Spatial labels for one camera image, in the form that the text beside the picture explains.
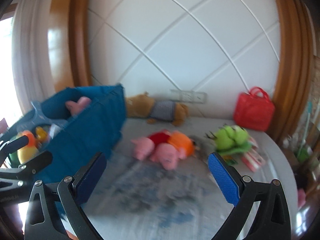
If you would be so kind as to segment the pink white medicine box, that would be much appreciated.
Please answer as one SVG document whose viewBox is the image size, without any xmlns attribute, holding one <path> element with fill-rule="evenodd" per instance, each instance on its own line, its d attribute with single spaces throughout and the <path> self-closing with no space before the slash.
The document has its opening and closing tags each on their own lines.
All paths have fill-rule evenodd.
<svg viewBox="0 0 320 240">
<path fill-rule="evenodd" d="M 244 153 L 241 160 L 252 172 L 256 172 L 266 164 L 265 159 L 255 150 Z"/>
</svg>

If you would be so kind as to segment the yellow orange plush toy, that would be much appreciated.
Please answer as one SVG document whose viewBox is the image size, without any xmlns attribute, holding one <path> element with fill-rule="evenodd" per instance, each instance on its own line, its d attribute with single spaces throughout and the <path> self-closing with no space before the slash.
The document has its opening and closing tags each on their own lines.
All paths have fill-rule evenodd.
<svg viewBox="0 0 320 240">
<path fill-rule="evenodd" d="M 20 148 L 17 151 L 18 160 L 20 164 L 23 164 L 28 160 L 30 160 L 31 158 L 33 158 L 34 155 L 39 152 L 37 148 L 38 142 L 31 131 L 26 130 L 26 131 L 23 131 L 22 133 L 19 133 L 18 135 L 21 135 L 21 136 L 25 135 L 28 138 L 27 145 Z"/>
</svg>

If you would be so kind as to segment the pink pig plush orange dress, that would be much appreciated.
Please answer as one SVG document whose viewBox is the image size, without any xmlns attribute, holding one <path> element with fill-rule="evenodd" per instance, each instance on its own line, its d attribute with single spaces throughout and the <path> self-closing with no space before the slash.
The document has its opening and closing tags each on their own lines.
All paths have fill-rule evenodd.
<svg viewBox="0 0 320 240">
<path fill-rule="evenodd" d="M 165 170 L 174 170 L 180 160 L 194 155 L 196 150 L 193 139 L 179 131 L 169 133 L 166 142 L 161 142 L 155 147 L 150 160 L 160 163 Z"/>
</svg>

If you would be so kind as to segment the white wall socket panel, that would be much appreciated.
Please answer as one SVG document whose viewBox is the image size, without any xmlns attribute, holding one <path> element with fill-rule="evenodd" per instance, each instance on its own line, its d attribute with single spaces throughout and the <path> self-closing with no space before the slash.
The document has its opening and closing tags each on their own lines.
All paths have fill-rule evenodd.
<svg viewBox="0 0 320 240">
<path fill-rule="evenodd" d="M 205 104 L 207 94 L 204 92 L 195 92 L 192 90 L 170 90 L 170 98 L 173 101 L 185 103 Z"/>
</svg>

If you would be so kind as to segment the brown bear plush striped shirt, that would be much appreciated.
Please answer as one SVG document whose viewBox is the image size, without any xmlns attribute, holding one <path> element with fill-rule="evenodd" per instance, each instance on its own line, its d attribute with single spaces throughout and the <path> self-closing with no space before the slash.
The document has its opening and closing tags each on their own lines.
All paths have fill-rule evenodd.
<svg viewBox="0 0 320 240">
<path fill-rule="evenodd" d="M 128 118 L 146 119 L 148 124 L 157 121 L 170 122 L 181 126 L 189 117 L 187 105 L 171 100 L 156 100 L 148 92 L 125 98 Z"/>
</svg>

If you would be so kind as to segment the pink starfish plush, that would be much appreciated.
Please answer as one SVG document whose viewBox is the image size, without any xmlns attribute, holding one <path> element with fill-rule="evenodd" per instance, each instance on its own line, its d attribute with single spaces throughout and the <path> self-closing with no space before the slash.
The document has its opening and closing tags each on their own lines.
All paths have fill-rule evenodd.
<svg viewBox="0 0 320 240">
<path fill-rule="evenodd" d="M 90 98 L 82 96 L 77 102 L 66 101 L 65 106 L 69 110 L 71 116 L 76 116 L 89 106 L 91 102 L 92 100 Z"/>
</svg>

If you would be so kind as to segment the pink pig plush red dress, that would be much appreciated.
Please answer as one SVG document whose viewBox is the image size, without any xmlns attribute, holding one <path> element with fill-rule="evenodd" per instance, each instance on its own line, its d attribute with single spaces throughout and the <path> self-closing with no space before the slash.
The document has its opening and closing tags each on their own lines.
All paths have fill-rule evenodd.
<svg viewBox="0 0 320 240">
<path fill-rule="evenodd" d="M 146 159 L 159 144 L 167 143 L 170 136 L 171 132 L 164 129 L 147 137 L 132 139 L 131 142 L 134 144 L 133 156 L 138 160 Z"/>
</svg>

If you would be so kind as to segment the small pink white box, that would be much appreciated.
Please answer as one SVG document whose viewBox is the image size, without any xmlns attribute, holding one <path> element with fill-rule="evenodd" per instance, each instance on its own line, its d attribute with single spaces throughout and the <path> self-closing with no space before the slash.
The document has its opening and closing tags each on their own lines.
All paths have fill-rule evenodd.
<svg viewBox="0 0 320 240">
<path fill-rule="evenodd" d="M 254 150 L 259 148 L 257 141 L 253 137 L 249 137 L 248 142 Z"/>
</svg>

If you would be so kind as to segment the green yellow medicine box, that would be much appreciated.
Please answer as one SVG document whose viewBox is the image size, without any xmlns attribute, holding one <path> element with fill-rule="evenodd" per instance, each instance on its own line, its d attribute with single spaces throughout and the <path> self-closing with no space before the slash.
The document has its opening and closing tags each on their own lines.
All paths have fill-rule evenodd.
<svg viewBox="0 0 320 240">
<path fill-rule="evenodd" d="M 238 164 L 237 158 L 233 155 L 222 155 L 221 157 L 229 166 L 234 166 Z"/>
</svg>

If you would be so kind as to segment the blue plastic storage crate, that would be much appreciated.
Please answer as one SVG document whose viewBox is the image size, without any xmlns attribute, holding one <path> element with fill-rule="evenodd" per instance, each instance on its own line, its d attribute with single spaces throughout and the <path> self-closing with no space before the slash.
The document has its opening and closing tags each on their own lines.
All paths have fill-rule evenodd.
<svg viewBox="0 0 320 240">
<path fill-rule="evenodd" d="M 65 103 L 78 101 L 82 96 L 90 98 L 91 103 L 72 116 Z M 43 101 L 41 109 L 45 117 L 65 121 L 61 131 L 44 148 L 52 154 L 52 162 L 43 169 L 37 164 L 24 169 L 1 169 L 1 178 L 54 183 L 71 176 L 98 152 L 110 157 L 126 120 L 124 88 L 120 84 L 66 88 Z"/>
</svg>

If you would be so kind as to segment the red plastic toy case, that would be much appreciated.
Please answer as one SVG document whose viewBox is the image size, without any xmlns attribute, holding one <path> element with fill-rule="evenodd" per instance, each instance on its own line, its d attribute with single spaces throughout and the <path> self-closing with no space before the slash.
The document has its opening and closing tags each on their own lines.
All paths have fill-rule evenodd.
<svg viewBox="0 0 320 240">
<path fill-rule="evenodd" d="M 275 106 L 269 95 L 260 87 L 238 96 L 233 120 L 238 126 L 266 132 L 274 115 Z"/>
</svg>

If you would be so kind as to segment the green frog plush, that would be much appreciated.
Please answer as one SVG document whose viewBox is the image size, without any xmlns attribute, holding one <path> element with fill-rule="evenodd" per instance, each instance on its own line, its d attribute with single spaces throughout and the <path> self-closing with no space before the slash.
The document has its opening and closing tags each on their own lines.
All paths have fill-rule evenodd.
<svg viewBox="0 0 320 240">
<path fill-rule="evenodd" d="M 213 141 L 215 151 L 221 156 L 246 153 L 252 148 L 249 133 L 238 125 L 224 125 L 215 133 L 206 133 L 205 137 Z"/>
</svg>

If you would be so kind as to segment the grey plush toy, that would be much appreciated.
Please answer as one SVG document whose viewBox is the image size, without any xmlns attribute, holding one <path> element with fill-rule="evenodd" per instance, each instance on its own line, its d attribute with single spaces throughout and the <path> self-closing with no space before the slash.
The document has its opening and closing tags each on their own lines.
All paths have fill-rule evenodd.
<svg viewBox="0 0 320 240">
<path fill-rule="evenodd" d="M 208 156 L 215 151 L 214 145 L 208 139 L 202 139 L 196 135 L 191 135 L 189 138 L 193 142 L 195 157 L 206 162 Z"/>
</svg>

